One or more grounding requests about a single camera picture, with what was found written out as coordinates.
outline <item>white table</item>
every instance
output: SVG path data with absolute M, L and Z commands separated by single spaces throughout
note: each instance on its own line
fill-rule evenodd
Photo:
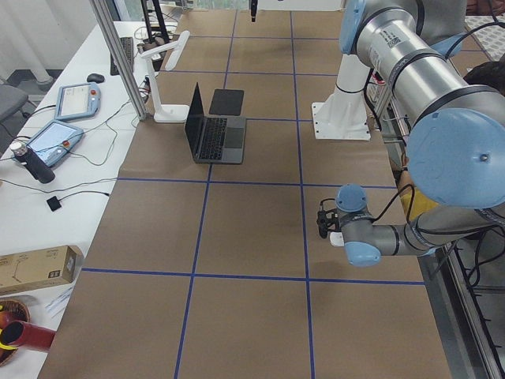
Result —
M 116 29 L 120 36 L 133 36 L 144 25 L 141 22 L 118 22 Z M 52 89 L 44 97 L 39 108 L 55 104 L 58 89 L 63 85 L 79 84 L 86 81 L 90 73 L 101 73 L 105 81 L 99 84 L 101 106 L 94 118 L 72 122 L 82 129 L 93 129 L 114 114 L 129 98 L 119 76 L 111 77 L 110 54 L 98 25 L 95 26 L 79 51 L 73 56 Z M 147 70 L 144 62 L 135 60 L 134 77 L 142 82 Z M 30 118 L 20 135 L 31 136 L 44 127 L 54 115 L 54 108 L 41 111 Z M 24 168 L 7 160 L 0 162 L 0 179 L 44 190 L 64 189 L 82 182 L 94 182 L 103 178 L 115 178 L 128 151 L 137 124 L 135 111 L 130 103 L 109 121 L 118 137 L 114 149 L 104 165 L 96 167 L 85 159 L 69 156 L 54 169 L 56 179 L 48 184 L 37 182 Z M 93 162 L 103 162 L 107 149 L 114 138 L 114 132 L 106 126 L 86 133 L 73 152 L 87 156 Z M 0 186 L 0 256 L 27 250 L 36 250 L 60 245 L 77 245 L 84 255 L 95 235 L 108 197 L 95 193 L 82 193 L 62 202 L 62 208 L 52 212 L 46 200 L 54 195 L 58 198 L 80 190 L 110 192 L 114 181 L 101 182 L 90 186 L 80 186 L 65 192 L 45 194 L 33 189 L 24 189 L 4 182 Z M 45 306 L 57 298 L 72 284 L 27 291 L 22 294 L 4 296 L 24 302 L 32 316 L 32 322 L 46 328 L 57 329 L 63 312 L 51 317 Z M 0 367 L 0 377 L 9 379 L 29 379 L 38 376 L 46 354 L 19 350 L 13 359 Z

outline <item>black keyboard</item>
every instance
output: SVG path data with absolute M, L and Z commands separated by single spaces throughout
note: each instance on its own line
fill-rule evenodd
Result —
M 204 140 L 200 150 L 201 159 L 219 160 L 223 156 L 225 118 L 207 118 Z
M 133 63 L 135 61 L 135 54 L 133 51 L 133 37 L 121 37 L 121 45 L 123 46 L 123 51 L 126 54 L 126 59 L 129 63 L 129 68 L 133 72 Z M 119 75 L 119 69 L 114 63 L 114 58 L 110 56 L 110 75 Z

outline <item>wicker basket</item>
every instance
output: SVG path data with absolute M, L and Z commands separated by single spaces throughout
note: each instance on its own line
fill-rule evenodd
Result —
M 1 300 L 0 306 L 3 306 L 2 310 L 13 313 L 18 320 L 30 321 L 30 313 L 28 308 L 22 302 L 17 300 Z M 0 366 L 5 365 L 14 355 L 16 350 L 5 350 L 0 347 Z

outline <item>cardboard box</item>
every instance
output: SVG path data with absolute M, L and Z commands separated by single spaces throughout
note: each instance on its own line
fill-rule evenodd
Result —
M 0 257 L 0 295 L 72 283 L 80 251 L 59 246 Z

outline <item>table surface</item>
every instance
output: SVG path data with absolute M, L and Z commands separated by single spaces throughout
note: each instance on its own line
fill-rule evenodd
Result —
M 143 24 L 140 22 L 118 22 L 116 29 L 120 36 L 132 36 Z M 0 162 L 0 180 L 9 180 L 20 185 L 51 191 L 69 188 L 83 182 L 95 182 L 118 176 L 118 169 L 128 151 L 138 120 L 135 110 L 128 103 L 117 116 L 108 122 L 115 133 L 105 125 L 94 129 L 115 113 L 122 104 L 129 101 L 122 79 L 119 76 L 109 75 L 109 57 L 107 45 L 97 25 L 38 106 L 38 108 L 42 108 L 55 104 L 58 90 L 63 85 L 84 83 L 90 73 L 104 75 L 106 80 L 99 84 L 102 97 L 98 113 L 93 118 L 71 123 L 87 132 L 73 152 L 88 157 L 94 163 L 102 163 L 105 160 L 114 135 L 118 134 L 112 153 L 106 162 L 96 167 L 83 158 L 69 156 L 54 169 L 56 179 L 43 185 L 33 179 L 24 168 L 11 161 L 10 154 L 7 152 L 2 157 L 3 161 Z M 134 77 L 137 83 L 142 82 L 146 73 L 144 62 L 137 58 L 134 66 Z M 31 136 L 35 134 L 53 116 L 54 108 L 40 111 L 26 122 L 20 135 Z M 63 197 L 80 190 L 97 190 L 109 193 L 114 188 L 114 183 L 115 181 L 105 181 L 53 194 L 12 186 L 7 182 L 2 183 L 0 186 L 0 209 L 2 210 L 0 255 L 61 245 L 76 245 L 86 255 L 100 217 L 107 205 L 108 197 L 82 193 L 63 201 L 62 208 L 56 212 L 49 209 L 46 199 L 54 195 Z M 45 310 L 45 306 L 72 286 L 73 284 L 68 284 L 1 298 L 14 297 L 21 300 L 30 309 L 34 323 L 56 329 L 62 318 L 62 312 L 52 317 Z M 44 353 L 18 351 L 9 364 L 0 368 L 0 375 L 11 379 L 37 377 L 45 358 Z
M 244 163 L 197 165 L 182 124 L 139 123 L 39 377 L 451 377 L 417 259 L 355 268 L 317 234 L 341 185 L 363 185 L 374 214 L 396 193 L 380 133 L 313 135 L 341 21 L 182 17 L 162 100 L 189 103 L 198 82 L 208 109 L 215 88 L 243 89 Z M 399 202 L 381 221 L 405 222 Z

